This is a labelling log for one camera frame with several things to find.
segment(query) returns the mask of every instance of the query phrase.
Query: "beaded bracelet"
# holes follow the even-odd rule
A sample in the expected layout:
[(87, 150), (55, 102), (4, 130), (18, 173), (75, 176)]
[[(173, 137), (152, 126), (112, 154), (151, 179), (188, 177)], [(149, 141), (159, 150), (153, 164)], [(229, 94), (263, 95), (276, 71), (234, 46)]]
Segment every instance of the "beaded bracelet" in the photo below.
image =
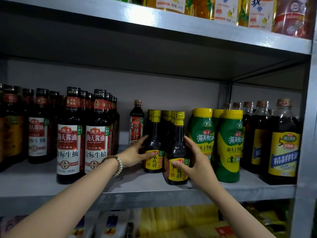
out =
[(123, 169), (123, 165), (122, 165), (121, 159), (118, 156), (114, 156), (114, 155), (108, 156), (108, 157), (104, 158), (101, 161), (101, 163), (103, 163), (105, 160), (108, 160), (108, 159), (111, 159), (111, 158), (115, 158), (118, 161), (119, 165), (120, 165), (120, 168), (119, 168), (118, 172), (114, 175), (114, 177), (117, 177), (118, 175), (120, 175), (120, 173), (121, 173), (121, 171)]

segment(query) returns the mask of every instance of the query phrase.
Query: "person's right hand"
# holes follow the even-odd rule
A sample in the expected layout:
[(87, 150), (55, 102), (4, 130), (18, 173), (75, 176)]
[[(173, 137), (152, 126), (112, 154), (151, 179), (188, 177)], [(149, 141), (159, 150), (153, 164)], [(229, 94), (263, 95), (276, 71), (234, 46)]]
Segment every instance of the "person's right hand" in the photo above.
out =
[(171, 161), (171, 163), (183, 170), (194, 183), (204, 192), (210, 190), (210, 188), (220, 185), (217, 177), (209, 163), (206, 155), (204, 155), (197, 144), (193, 142), (187, 136), (184, 136), (186, 145), (191, 149), (195, 156), (196, 162), (193, 168), (189, 168), (187, 165), (179, 161)]

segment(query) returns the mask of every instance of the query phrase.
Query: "hand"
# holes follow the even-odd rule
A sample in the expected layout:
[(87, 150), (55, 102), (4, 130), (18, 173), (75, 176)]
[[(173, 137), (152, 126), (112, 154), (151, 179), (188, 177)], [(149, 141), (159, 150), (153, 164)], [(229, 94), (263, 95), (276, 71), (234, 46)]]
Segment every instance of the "hand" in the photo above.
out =
[(193, 140), (187, 136), (184, 136), (184, 139), (186, 145), (191, 149), (196, 160), (194, 167), (189, 168), (187, 165), (179, 161), (172, 161), (171, 163), (183, 170), (204, 192), (207, 192), (207, 190), (210, 190), (212, 187), (220, 185), (207, 156), (200, 151), (199, 147)]
[(123, 168), (125, 167), (131, 167), (133, 165), (136, 165), (142, 160), (149, 159), (153, 156), (155, 156), (155, 153), (145, 153), (143, 155), (140, 155), (138, 153), (141, 145), (143, 142), (147, 139), (148, 135), (143, 136), (141, 139), (139, 139), (137, 142), (133, 143), (129, 148), (127, 148), (125, 151), (117, 154), (117, 156), (121, 159)]

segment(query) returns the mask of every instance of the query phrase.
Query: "person's left hand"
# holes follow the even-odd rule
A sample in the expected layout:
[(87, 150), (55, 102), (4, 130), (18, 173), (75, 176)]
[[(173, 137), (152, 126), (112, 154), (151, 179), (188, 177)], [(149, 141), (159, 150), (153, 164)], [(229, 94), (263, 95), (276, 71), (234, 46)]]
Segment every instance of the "person's left hand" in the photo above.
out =
[(147, 139), (148, 135), (143, 136), (141, 139), (139, 139), (137, 142), (133, 143), (129, 148), (127, 148), (125, 151), (117, 154), (117, 156), (121, 159), (123, 168), (125, 167), (131, 167), (133, 165), (136, 165), (142, 160), (149, 159), (153, 156), (155, 156), (155, 153), (145, 153), (140, 155), (138, 153), (141, 145), (143, 142)]

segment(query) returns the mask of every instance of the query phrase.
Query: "metal shelf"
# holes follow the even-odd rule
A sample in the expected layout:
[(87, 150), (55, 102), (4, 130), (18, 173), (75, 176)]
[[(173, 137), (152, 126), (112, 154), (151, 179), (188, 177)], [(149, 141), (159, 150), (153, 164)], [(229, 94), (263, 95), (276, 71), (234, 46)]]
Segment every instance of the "metal shelf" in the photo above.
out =
[(114, 0), (0, 0), (0, 29), (8, 57), (220, 81), (302, 63), (312, 44)]
[[(270, 186), (246, 170), (238, 183), (222, 183), (238, 201), (293, 198), (295, 185)], [(32, 165), (15, 164), (0, 173), (0, 216), (29, 214), (45, 204), (67, 185), (56, 183), (56, 160)], [(141, 165), (126, 168), (110, 180), (90, 210), (206, 204), (211, 201), (191, 181), (168, 185), (162, 173), (147, 174)]]

